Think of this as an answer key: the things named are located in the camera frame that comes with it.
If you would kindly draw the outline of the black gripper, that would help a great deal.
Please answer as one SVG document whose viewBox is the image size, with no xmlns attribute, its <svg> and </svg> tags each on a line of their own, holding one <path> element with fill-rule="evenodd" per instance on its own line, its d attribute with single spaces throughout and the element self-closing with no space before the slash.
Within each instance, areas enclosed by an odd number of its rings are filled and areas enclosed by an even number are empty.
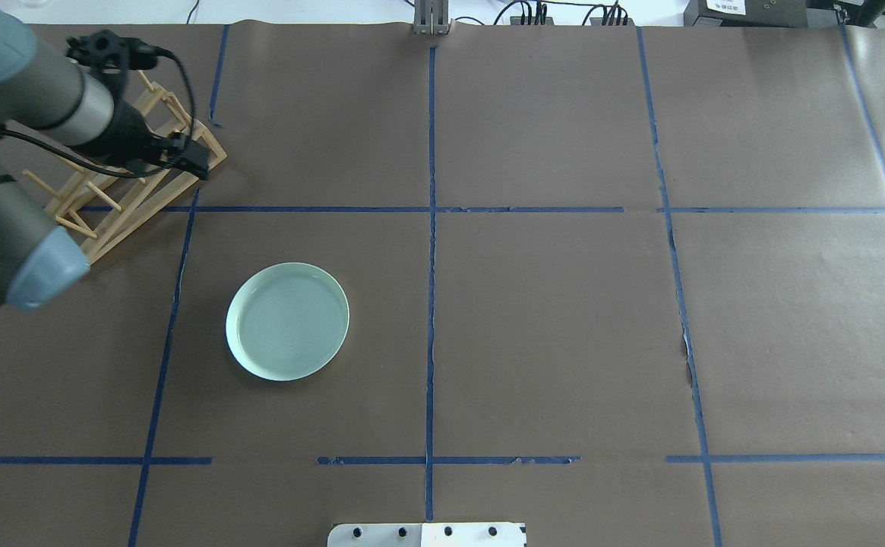
<svg viewBox="0 0 885 547">
<path fill-rule="evenodd" d="M 177 169 L 208 180 L 210 150 L 184 136 L 160 136 L 147 127 L 144 116 L 130 103 L 116 103 L 112 121 L 100 135 L 100 163 L 132 174 L 155 169 Z"/>
</svg>

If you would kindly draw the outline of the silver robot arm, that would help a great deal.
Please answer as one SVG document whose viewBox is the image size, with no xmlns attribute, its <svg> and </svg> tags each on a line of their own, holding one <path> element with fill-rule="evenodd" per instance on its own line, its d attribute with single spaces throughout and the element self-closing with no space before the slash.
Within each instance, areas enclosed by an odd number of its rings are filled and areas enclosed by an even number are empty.
<svg viewBox="0 0 885 547">
<path fill-rule="evenodd" d="M 212 153 L 196 139 L 195 121 L 160 134 L 126 100 L 131 73 L 160 60 L 188 79 L 164 46 L 105 29 L 57 49 L 0 9 L 0 309 L 43 307 L 90 270 L 73 236 L 9 169 L 9 141 L 106 177 L 208 177 Z"/>
</svg>

